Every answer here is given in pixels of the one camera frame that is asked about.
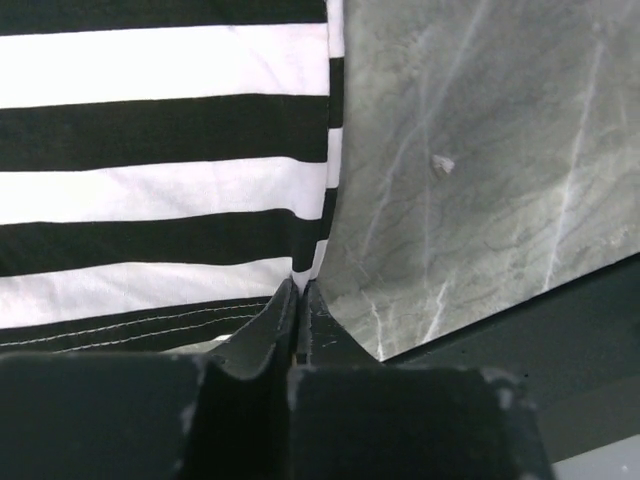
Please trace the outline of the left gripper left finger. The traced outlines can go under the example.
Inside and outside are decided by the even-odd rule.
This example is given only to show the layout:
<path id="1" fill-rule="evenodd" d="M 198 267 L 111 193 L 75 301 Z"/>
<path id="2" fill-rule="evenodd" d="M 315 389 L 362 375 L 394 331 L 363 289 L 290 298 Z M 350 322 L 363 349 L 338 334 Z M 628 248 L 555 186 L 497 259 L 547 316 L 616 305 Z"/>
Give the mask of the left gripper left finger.
<path id="1" fill-rule="evenodd" d="M 1 359 L 5 479 L 284 479 L 298 290 L 199 354 Z"/>

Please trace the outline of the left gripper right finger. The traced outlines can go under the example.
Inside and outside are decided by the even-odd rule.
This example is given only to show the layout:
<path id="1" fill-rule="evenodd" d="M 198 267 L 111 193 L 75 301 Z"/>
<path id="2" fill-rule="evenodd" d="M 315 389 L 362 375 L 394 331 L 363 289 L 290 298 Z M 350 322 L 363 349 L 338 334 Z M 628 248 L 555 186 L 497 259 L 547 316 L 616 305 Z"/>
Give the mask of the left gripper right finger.
<path id="1" fill-rule="evenodd" d="M 549 479 L 523 382 L 496 368 L 387 366 L 302 298 L 287 379 L 293 479 Z"/>

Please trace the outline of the black white striped tank top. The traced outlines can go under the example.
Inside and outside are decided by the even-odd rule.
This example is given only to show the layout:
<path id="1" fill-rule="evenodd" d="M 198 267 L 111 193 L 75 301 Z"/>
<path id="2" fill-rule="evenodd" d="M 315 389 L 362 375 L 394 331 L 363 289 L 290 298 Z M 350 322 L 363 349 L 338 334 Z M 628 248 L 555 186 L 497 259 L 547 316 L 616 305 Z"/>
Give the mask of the black white striped tank top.
<path id="1" fill-rule="evenodd" d="M 319 273 L 339 1 L 1 5 L 1 349 L 163 351 Z"/>

